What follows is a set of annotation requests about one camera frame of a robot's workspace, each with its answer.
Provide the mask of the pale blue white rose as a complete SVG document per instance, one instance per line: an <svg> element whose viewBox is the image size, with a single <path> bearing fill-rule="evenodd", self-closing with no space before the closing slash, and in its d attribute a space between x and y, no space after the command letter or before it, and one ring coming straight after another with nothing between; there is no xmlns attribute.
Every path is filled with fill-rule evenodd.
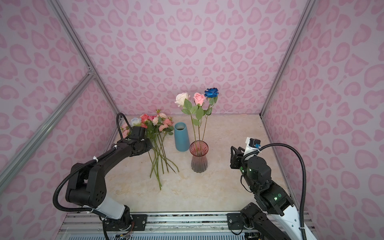
<svg viewBox="0 0 384 240"><path fill-rule="evenodd" d="M130 121L130 125L133 127L133 126L136 126L136 127L140 127L142 125L142 120L141 118L133 118L131 119Z"/></svg>

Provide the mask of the cream white rose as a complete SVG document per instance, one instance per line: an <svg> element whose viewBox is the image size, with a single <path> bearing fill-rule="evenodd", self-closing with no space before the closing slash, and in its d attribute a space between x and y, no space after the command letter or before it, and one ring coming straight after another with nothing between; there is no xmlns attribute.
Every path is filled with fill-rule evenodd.
<svg viewBox="0 0 384 240"><path fill-rule="evenodd" d="M189 115L191 118L191 108L195 106L195 103L194 103L194 97L192 99L190 98L191 96L187 92L184 92L176 96L175 103L179 108L183 108L182 112L184 114Z"/></svg>

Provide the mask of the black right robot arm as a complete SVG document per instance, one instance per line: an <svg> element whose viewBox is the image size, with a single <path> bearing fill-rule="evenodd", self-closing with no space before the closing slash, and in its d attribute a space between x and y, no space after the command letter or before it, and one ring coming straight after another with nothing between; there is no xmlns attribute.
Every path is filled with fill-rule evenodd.
<svg viewBox="0 0 384 240"><path fill-rule="evenodd" d="M291 150L299 159L302 168L302 197L299 207L277 183L272 180L272 170L258 154L270 147ZM258 146L247 152L244 148L231 147L232 169L240 170L241 180L248 184L245 189L254 195L255 203L249 203L241 210L243 225L257 230L268 240L315 240L304 220L304 206L307 190L307 174L300 153L287 144L272 143Z"/></svg>

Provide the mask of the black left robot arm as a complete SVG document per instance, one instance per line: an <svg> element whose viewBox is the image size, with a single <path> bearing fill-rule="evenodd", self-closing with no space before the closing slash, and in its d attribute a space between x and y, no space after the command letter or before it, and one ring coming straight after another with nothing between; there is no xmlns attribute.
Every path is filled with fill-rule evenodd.
<svg viewBox="0 0 384 240"><path fill-rule="evenodd" d="M145 154L152 147L146 129L133 127L126 138L120 139L106 153L94 157L86 164L75 164L72 167L66 201L98 215L105 225L116 230L131 228L133 220L129 207L108 196L105 177L122 160Z"/></svg>

